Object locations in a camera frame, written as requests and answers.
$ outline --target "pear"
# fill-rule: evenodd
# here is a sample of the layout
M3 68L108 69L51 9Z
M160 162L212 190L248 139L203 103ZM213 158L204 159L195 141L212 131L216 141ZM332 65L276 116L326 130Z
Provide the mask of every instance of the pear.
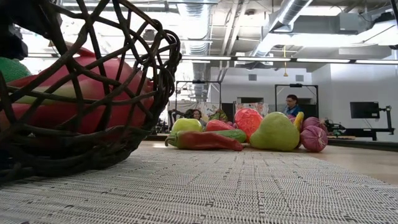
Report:
M250 137L252 147L293 151L300 141L300 132L283 113L269 113Z

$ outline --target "white wall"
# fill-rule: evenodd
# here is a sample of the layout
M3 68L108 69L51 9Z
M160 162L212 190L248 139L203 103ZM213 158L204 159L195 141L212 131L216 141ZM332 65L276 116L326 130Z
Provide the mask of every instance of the white wall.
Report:
M398 127L398 75L395 65L325 65L312 73L313 84L320 86L320 116L346 128L368 128L361 119L351 119L349 103L378 101L381 108L392 106L392 125ZM368 119L373 128L386 128L386 113L379 121ZM397 141L398 133L378 133L380 141Z
M311 73L307 73L304 68L288 68L288 77L284 77L284 69L278 71L273 69L254 69L230 68L225 75L221 86L221 99L223 103L232 103L238 97L256 97L264 98L264 102L274 105L275 102L275 84L297 83L295 75L304 75L304 82L301 84L311 84ZM218 68L211 68L212 80L218 76ZM249 74L257 74L257 81L249 81ZM278 94L278 103L284 103L285 97L289 94L295 94L299 98L313 98L313 94L306 88L284 88ZM219 93L210 88L208 94L210 102L218 102Z

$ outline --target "blue shirt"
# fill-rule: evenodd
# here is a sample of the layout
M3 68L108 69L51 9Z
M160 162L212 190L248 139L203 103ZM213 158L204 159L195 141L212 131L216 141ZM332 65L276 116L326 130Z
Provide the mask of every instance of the blue shirt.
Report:
M293 108L289 108L286 106L284 110L284 114L286 115L292 115L292 116L297 116L297 114L301 111L301 108L298 105L295 105Z

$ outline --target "wicker basket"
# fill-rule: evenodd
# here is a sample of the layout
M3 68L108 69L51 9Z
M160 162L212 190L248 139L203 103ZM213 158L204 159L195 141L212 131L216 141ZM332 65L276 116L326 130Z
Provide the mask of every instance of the wicker basket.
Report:
M61 57L49 69L37 76L34 81L21 88L7 86L2 75L0 75L0 113L4 113L10 123L8 128L0 130L0 184L32 175L56 177L88 169L104 169L125 160L132 151L137 149L141 141L158 122L160 113L164 110L169 97L174 92L174 73L182 57L178 36L169 30L163 30L159 21L152 20L127 0L112 1L119 23L99 16L100 12L109 3L109 0L100 0L91 15L87 12L83 0L77 0L82 11L79 14L49 3L48 0L32 2L39 2L34 3L37 4L33 6L34 11L40 17L42 23L45 24L44 27L47 29L45 34L53 42ZM127 18L122 14L122 7L128 10ZM58 25L58 13L85 21L85 26L82 27L76 42L69 49ZM135 13L145 20L136 32L129 28L131 13ZM88 35L92 41L95 54L101 55L92 25L94 21L121 29L125 36L125 41L123 47L119 50L104 57L98 56L95 62L84 67L78 64L73 56L86 42ZM152 29L157 31L152 47L149 47L141 37L147 26L151 26L153 27ZM167 41L167 47L159 47L162 40ZM147 49L147 54L138 55L135 47L137 41ZM118 79L107 78L106 72L103 69L101 70L103 62L121 56L122 64L125 61L127 51L131 51L135 57L134 72L130 74L124 83L119 82ZM166 51L169 52L169 59L166 62L162 62L160 53ZM65 78L59 79L45 93L32 91L64 65L67 66L69 71ZM100 75L93 76L92 72L89 72L94 67L99 67ZM154 68L152 69L154 71L152 78L154 83L153 91L140 94L149 67ZM127 85L139 70L142 71L142 78L137 92L133 93L127 88ZM80 84L76 82L79 75L86 75L101 81L104 84L104 98L100 100L84 99L82 94L79 94L81 93ZM73 82L77 97L68 98L52 94L57 88L69 81ZM113 100L115 96L122 92L127 93L129 99L123 101ZM22 117L16 118L13 106L23 96L34 96L36 99ZM153 104L150 108L145 108L141 100L149 97L154 98ZM77 113L68 121L52 129L29 125L30 118L36 113L37 108L44 100L74 103L78 108ZM108 127L111 108L115 105L131 105L127 124L130 124L130 121L134 119L134 110L142 110L146 115L144 125L139 128L127 124ZM89 134L78 133L76 130L84 120L85 115L99 106L105 106L105 109L101 114L95 132Z

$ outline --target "gray rug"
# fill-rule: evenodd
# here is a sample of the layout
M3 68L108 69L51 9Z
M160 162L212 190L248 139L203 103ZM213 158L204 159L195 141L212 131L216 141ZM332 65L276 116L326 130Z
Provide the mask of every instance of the gray rug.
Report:
M398 223L398 186L306 154L142 148L1 188L0 223Z

